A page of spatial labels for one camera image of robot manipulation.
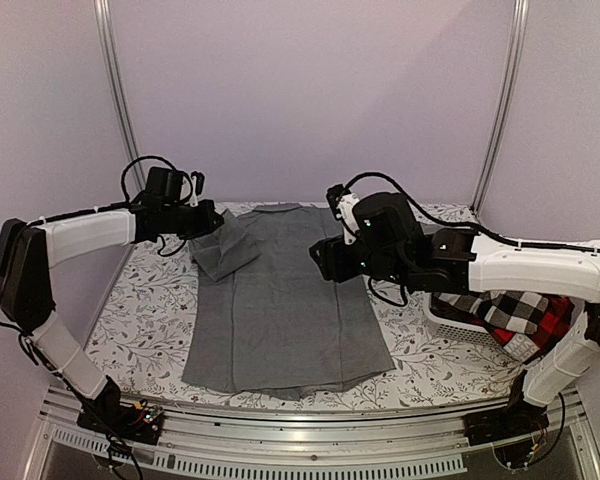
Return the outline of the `grey long sleeve shirt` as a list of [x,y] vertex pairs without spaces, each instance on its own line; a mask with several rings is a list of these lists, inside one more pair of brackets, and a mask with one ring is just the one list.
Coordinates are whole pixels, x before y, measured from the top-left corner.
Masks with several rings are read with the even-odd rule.
[[309,255],[340,233],[324,208],[262,205],[190,243],[198,307],[183,382],[297,400],[394,363],[361,278],[325,281]]

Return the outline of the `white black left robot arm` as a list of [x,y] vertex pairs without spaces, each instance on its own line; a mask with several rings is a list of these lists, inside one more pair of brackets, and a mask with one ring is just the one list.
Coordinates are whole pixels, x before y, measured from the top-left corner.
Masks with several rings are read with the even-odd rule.
[[120,404],[120,389],[60,320],[51,270],[76,257],[155,242],[162,235],[187,242],[223,222],[211,200],[195,206],[116,203],[32,222],[9,219],[0,231],[0,326],[17,331],[25,354],[60,377],[106,433],[121,433],[129,415]]

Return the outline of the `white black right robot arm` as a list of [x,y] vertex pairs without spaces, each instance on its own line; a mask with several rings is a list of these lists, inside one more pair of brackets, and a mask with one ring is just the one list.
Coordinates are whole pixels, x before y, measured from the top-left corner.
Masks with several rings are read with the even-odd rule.
[[600,359],[600,240],[576,244],[506,244],[472,229],[442,228],[414,240],[363,235],[320,240],[309,249],[327,281],[359,275],[408,292],[468,294],[528,291],[585,303],[567,335],[515,381],[497,427],[517,436],[557,394]]

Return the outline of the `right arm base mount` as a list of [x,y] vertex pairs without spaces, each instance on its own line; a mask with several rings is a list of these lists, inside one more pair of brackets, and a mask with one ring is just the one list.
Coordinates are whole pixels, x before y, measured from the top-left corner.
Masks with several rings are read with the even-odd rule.
[[464,436],[471,446],[498,442],[545,429],[547,407],[526,402],[477,411],[462,417]]

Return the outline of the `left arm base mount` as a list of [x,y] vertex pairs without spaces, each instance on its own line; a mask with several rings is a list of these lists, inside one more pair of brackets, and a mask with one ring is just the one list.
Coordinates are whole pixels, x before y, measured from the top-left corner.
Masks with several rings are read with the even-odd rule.
[[157,445],[164,424],[164,410],[145,400],[134,405],[119,400],[86,400],[77,425],[97,433],[116,434],[123,440]]

